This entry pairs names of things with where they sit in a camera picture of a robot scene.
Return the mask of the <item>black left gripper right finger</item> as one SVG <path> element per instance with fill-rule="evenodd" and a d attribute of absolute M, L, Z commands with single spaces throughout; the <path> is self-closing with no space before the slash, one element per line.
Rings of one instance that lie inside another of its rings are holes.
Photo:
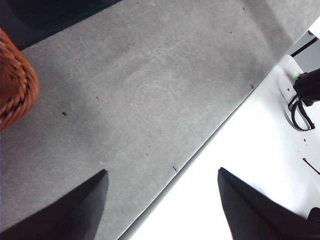
<path fill-rule="evenodd" d="M 217 175 L 222 208 L 234 240 L 318 240 L 320 209 L 300 215 L 272 201 L 228 170 Z"/>

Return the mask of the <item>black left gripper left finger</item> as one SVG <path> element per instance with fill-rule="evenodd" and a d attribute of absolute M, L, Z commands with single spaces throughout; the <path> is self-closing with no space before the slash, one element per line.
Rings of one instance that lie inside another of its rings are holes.
<path fill-rule="evenodd" d="M 0 233 L 2 240 L 93 240 L 107 198 L 109 176 L 102 169 L 82 184 Z"/>

